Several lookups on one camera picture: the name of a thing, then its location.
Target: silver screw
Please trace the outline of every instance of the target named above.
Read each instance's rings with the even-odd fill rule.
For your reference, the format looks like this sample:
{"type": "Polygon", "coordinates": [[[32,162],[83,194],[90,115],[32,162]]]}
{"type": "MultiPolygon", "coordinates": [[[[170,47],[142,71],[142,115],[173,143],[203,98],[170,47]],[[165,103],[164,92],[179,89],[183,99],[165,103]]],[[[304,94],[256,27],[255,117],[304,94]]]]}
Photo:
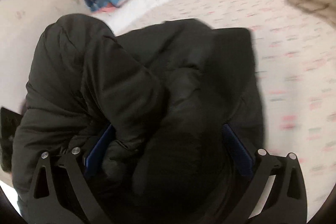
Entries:
{"type": "Polygon", "coordinates": [[[259,150],[258,150],[258,154],[259,154],[260,156],[265,156],[265,155],[267,154],[267,152],[266,152],[265,149],[259,149],[259,150]]]}
{"type": "Polygon", "coordinates": [[[48,152],[43,152],[42,155],[41,155],[41,158],[46,159],[48,156],[49,156],[48,152]]]}
{"type": "Polygon", "coordinates": [[[289,153],[289,157],[292,159],[292,160],[296,160],[296,155],[294,153],[289,153]]]}
{"type": "Polygon", "coordinates": [[[79,147],[75,147],[74,149],[72,149],[71,153],[73,153],[74,155],[77,155],[80,151],[81,149],[79,147]]]}

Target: black fabric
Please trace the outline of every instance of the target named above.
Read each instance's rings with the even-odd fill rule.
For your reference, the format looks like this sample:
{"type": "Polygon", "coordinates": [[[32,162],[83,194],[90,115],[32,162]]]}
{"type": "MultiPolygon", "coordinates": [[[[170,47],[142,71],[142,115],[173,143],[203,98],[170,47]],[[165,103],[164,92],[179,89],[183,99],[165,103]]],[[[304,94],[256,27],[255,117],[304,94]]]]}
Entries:
{"type": "MultiPolygon", "coordinates": [[[[37,44],[14,138],[13,185],[22,204],[42,152],[82,146],[110,122],[117,139],[89,184],[117,221],[147,223],[146,208],[153,216],[158,205],[202,208],[218,185],[231,184],[222,124],[248,121],[257,130],[246,136],[263,144],[254,66],[242,28],[211,30],[188,19],[116,38],[95,18],[60,18],[37,44]]],[[[214,200],[226,199],[221,192],[214,200]]]]}

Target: metal bolt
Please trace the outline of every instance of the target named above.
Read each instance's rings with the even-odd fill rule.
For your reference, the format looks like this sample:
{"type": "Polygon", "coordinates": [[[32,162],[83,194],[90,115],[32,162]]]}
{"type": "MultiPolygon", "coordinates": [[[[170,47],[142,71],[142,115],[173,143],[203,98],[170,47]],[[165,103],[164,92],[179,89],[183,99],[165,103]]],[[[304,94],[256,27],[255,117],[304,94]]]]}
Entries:
{"type": "Polygon", "coordinates": [[[259,154],[260,156],[265,156],[265,155],[267,154],[267,152],[266,152],[265,149],[259,149],[259,150],[258,150],[258,154],[259,154]]]}
{"type": "Polygon", "coordinates": [[[74,155],[77,155],[80,151],[81,149],[79,147],[75,147],[74,149],[72,149],[71,153],[73,153],[74,155]]]}
{"type": "Polygon", "coordinates": [[[292,159],[292,160],[296,160],[296,155],[294,153],[289,153],[289,157],[292,159]]]}
{"type": "Polygon", "coordinates": [[[41,155],[41,158],[46,159],[48,156],[49,156],[48,152],[43,152],[42,155],[41,155]]]}

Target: patterned bed sheet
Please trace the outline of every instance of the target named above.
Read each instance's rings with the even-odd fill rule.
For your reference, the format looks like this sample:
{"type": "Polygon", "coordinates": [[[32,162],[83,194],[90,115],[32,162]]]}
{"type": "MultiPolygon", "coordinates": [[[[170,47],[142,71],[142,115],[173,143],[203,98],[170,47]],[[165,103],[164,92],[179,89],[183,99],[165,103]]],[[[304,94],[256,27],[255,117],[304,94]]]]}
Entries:
{"type": "MultiPolygon", "coordinates": [[[[336,181],[335,29],[286,0],[172,0],[121,33],[185,18],[198,18],[212,28],[251,30],[266,148],[274,155],[298,155],[310,219],[336,181]]],[[[253,215],[261,211],[266,197],[253,215]]]]}

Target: black puffer jacket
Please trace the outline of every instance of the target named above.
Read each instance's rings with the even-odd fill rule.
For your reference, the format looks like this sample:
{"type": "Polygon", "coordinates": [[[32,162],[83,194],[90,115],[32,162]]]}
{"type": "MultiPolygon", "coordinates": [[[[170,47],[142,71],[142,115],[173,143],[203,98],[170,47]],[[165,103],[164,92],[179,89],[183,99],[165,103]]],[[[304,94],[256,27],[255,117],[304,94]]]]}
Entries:
{"type": "Polygon", "coordinates": [[[132,189],[152,202],[199,203],[231,167],[221,127],[238,121],[256,147],[263,118],[246,29],[165,22],[120,37],[68,15],[48,26],[34,54],[27,107],[13,146],[13,184],[26,204],[44,151],[82,146],[107,123],[117,130],[103,170],[116,186],[137,158],[132,189]]]}

